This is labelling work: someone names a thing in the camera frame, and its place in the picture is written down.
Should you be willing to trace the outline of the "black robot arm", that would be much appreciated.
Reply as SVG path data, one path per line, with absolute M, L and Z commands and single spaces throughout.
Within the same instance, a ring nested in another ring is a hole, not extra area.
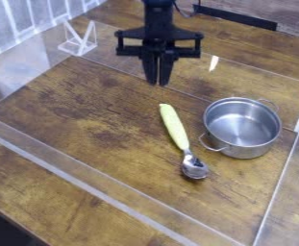
M 179 58 L 200 57 L 202 33 L 174 25 L 175 0 L 143 0 L 144 26 L 118 30 L 116 54 L 138 57 L 150 84 L 166 86 Z

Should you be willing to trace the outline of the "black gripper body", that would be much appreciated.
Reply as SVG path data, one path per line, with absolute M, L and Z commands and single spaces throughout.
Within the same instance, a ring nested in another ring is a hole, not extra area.
M 160 55 L 170 51 L 179 58 L 200 57 L 200 41 L 204 36 L 174 25 L 172 4 L 146 4 L 144 26 L 118 30 L 115 37 L 119 56 L 140 58 L 144 52 Z

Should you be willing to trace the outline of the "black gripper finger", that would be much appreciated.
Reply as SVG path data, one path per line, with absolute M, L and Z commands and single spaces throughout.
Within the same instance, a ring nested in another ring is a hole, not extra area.
M 166 51 L 159 58 L 159 84 L 166 86 L 170 82 L 171 72 L 176 54 L 172 51 Z
M 158 78 L 158 56 L 152 52 L 144 51 L 142 61 L 147 81 L 151 85 L 155 85 Z

